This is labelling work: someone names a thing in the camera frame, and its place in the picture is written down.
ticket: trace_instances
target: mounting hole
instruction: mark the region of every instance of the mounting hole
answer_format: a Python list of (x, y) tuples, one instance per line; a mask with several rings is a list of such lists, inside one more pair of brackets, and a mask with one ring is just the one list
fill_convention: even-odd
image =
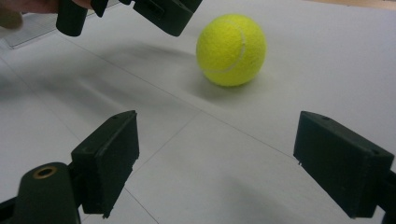
[(33, 174), (34, 179), (45, 179), (56, 173), (58, 169), (55, 166), (45, 166), (35, 171)]

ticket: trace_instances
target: tennis ball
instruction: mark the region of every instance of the tennis ball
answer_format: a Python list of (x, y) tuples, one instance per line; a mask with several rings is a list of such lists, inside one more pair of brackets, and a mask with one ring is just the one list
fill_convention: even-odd
[(201, 32), (196, 56), (205, 76), (225, 87), (253, 79), (262, 68), (265, 35), (251, 18), (227, 14), (210, 22)]

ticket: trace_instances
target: white surface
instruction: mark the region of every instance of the white surface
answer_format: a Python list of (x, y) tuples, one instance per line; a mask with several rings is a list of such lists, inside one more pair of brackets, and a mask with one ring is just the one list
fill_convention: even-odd
[[(223, 89), (202, 76), (194, 51), (205, 25), (231, 12), (262, 27), (268, 51), (257, 78)], [(204, 0), (175, 38), (116, 6), (89, 18), (80, 37), (2, 48), (0, 200), (15, 196), (24, 173), (70, 162), (108, 117), (134, 109), (141, 157), (131, 194), (104, 223), (379, 223), (380, 209), (350, 220), (292, 151), (308, 110), (396, 154), (395, 20), (296, 0)]]

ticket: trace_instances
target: black plastic bracket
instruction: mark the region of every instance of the black plastic bracket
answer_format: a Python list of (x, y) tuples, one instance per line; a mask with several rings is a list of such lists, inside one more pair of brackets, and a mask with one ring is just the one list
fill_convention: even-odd
[(349, 217), (372, 217), (380, 205), (396, 218), (394, 155), (382, 147), (330, 118), (303, 111), (294, 157)]
[(108, 119), (72, 152), (72, 163), (41, 165), (21, 179), (18, 196), (0, 203), (0, 224), (80, 223), (110, 215), (139, 157), (136, 113)]
[[(132, 0), (120, 0), (130, 5)], [(134, 10), (169, 35), (179, 36), (202, 0), (135, 0)], [(91, 6), (103, 17), (108, 0), (91, 0)], [(72, 0), (61, 0), (56, 27), (65, 35), (79, 36), (87, 16), (87, 9)]]

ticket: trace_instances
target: tennis ball seam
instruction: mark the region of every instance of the tennis ball seam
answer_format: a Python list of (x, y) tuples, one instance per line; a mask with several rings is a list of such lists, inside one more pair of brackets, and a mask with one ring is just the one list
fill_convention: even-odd
[(203, 70), (204, 72), (208, 72), (208, 73), (228, 73), (228, 72), (230, 72), (231, 70), (233, 70), (233, 69), (242, 61), (242, 58), (244, 57), (244, 54), (245, 54), (245, 51), (246, 51), (246, 42), (247, 42), (247, 39), (246, 39), (246, 37), (245, 37), (245, 34), (244, 34), (242, 28), (239, 27), (238, 24), (236, 24), (236, 23), (233, 22), (233, 21), (230, 21), (230, 20), (223, 20), (223, 21), (224, 21), (224, 22), (227, 22), (227, 23), (230, 23), (236, 30), (239, 31), (239, 33), (240, 33), (240, 35), (241, 35), (241, 38), (242, 38), (242, 48), (241, 48), (241, 50), (240, 50), (240, 52), (239, 52), (238, 58), (237, 58), (237, 59), (235, 60), (235, 62), (234, 62), (233, 64), (231, 64), (228, 68), (225, 68), (225, 69), (222, 69), (222, 70), (209, 70), (209, 69), (205, 69), (205, 70)]

